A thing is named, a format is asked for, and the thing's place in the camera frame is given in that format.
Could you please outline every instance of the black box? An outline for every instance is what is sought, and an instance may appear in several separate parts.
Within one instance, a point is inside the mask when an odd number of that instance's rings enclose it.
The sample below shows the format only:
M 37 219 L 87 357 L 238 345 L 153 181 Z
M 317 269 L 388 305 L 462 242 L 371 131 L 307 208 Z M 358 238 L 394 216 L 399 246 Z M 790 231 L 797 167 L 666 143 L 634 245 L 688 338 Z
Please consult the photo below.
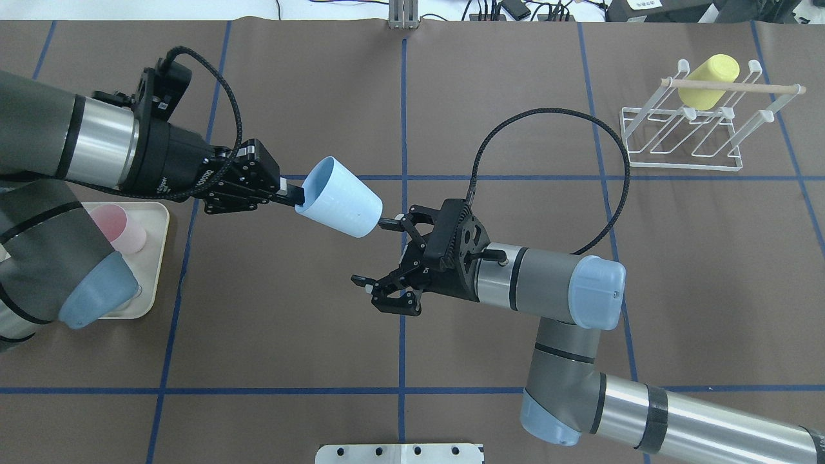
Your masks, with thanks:
M 697 22 L 713 0 L 659 0 L 660 7 L 634 10 L 629 2 L 652 0 L 613 0 L 607 8 L 607 21 L 614 22 Z

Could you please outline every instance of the robotic arm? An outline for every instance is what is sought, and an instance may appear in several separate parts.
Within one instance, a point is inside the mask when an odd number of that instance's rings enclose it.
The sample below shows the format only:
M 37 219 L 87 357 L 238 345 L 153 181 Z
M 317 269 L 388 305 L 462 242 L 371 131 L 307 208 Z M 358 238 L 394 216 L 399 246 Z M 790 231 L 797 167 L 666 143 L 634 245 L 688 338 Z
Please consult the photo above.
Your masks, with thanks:
M 432 232 L 420 235 L 419 223 Z M 601 331 L 620 317 L 621 264 L 491 243 L 459 199 L 440 210 L 412 206 L 379 225 L 411 238 L 388 276 L 352 276 L 379 311 L 420 315 L 422 293 L 432 291 L 541 316 L 521 408 L 522 425 L 537 438 L 572 446 L 592 433 L 697 464 L 825 463 L 825 437 L 816 430 L 597 372 Z
M 304 204 L 260 141 L 240 144 L 239 120 L 237 150 L 167 122 L 190 79 L 168 55 L 144 69 L 135 94 L 86 98 L 0 71 L 0 244 L 10 255 L 0 263 L 0 352 L 54 320 L 90 324 L 138 290 L 62 180 L 133 198 L 193 196 L 207 214 Z

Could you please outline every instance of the light blue plastic cap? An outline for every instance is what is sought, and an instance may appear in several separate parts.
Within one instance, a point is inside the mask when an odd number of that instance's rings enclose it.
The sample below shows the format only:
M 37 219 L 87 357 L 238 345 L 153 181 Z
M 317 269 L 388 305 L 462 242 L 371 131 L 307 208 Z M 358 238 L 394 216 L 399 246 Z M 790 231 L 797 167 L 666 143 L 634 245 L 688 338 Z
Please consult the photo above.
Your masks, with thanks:
M 547 412 L 545 408 L 533 400 L 530 393 L 527 393 L 527 389 L 524 390 L 524 395 L 521 398 L 521 426 L 536 438 L 565 447 L 575 445 L 578 443 L 578 438 L 582 436 L 581 432 L 568 427 Z
M 74 287 L 57 317 L 72 329 L 81 329 L 126 303 L 137 291 L 138 281 L 115 251 Z
M 625 267 L 586 256 L 570 277 L 568 303 L 573 322 L 584 329 L 615 329 L 625 297 Z

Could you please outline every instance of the white label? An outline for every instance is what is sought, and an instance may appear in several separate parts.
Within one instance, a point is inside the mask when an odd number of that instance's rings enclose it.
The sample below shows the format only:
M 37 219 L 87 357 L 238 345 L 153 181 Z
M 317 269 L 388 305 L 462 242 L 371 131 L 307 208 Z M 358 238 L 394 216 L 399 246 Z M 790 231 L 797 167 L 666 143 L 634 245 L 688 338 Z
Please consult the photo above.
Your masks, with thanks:
M 649 10 L 662 6 L 662 0 L 627 0 L 627 4 L 634 10 Z

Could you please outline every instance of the cup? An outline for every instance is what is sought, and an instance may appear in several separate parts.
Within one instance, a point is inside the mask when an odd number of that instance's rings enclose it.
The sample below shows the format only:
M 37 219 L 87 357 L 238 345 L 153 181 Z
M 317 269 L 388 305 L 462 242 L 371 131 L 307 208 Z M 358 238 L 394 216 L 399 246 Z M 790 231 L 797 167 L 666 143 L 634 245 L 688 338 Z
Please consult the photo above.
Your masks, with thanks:
M 123 254 L 137 253 L 146 245 L 146 229 L 118 205 L 100 205 L 89 212 L 111 247 Z
M 375 228 L 384 209 L 381 199 L 332 156 L 315 165 L 302 187 L 298 214 L 356 238 Z

